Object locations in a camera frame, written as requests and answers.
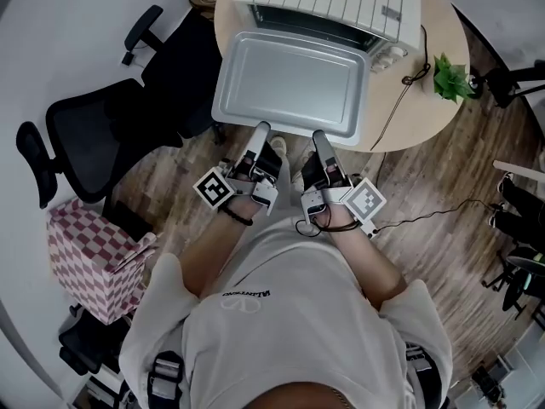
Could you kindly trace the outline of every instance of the oven knob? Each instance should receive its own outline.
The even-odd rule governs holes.
[[[383,56],[381,59],[378,60],[378,62],[379,64],[387,68],[393,64],[393,58],[391,58],[390,56]]]
[[[390,47],[390,50],[388,51],[388,54],[392,56],[395,60],[401,59],[405,55],[407,55],[407,52],[400,47]]]
[[[386,67],[380,63],[380,62],[374,62],[373,63],[373,66],[371,67],[371,70],[373,70],[374,72],[381,72],[382,70],[384,70]]]

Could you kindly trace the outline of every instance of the wrist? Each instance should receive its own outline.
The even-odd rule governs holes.
[[[327,228],[341,228],[354,222],[352,214],[344,204],[329,204],[316,219],[320,226]]]
[[[251,197],[237,196],[229,201],[227,208],[241,218],[249,221],[259,212],[261,205],[252,200]]]

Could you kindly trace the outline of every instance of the round wooden table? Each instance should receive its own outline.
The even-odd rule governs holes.
[[[427,30],[428,61],[445,53],[453,64],[466,66],[469,72],[469,50],[462,23],[449,0],[422,0],[422,24]],[[244,29],[232,0],[217,0],[215,6],[215,38],[222,54],[225,53],[232,35]],[[364,124],[357,146],[337,145],[347,150],[370,152],[382,132],[393,106],[404,85],[403,76],[412,76],[422,68],[424,45],[420,55],[406,56],[384,72],[370,75]],[[413,147],[437,135],[456,115],[458,103],[439,98],[430,89],[424,89],[427,78],[433,76],[433,68],[421,81],[415,82],[399,104],[381,141],[373,152],[392,152]]]

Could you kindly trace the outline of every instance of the potted plant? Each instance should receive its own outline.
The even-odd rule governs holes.
[[[465,65],[452,65],[445,53],[435,59],[433,69],[433,92],[439,94],[446,100],[457,103],[457,98],[467,99],[473,90],[468,84],[468,75]]]

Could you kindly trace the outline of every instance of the metal tray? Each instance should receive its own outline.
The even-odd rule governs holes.
[[[221,64],[212,117],[355,146],[364,120],[370,57],[291,32],[252,29],[233,37]]]

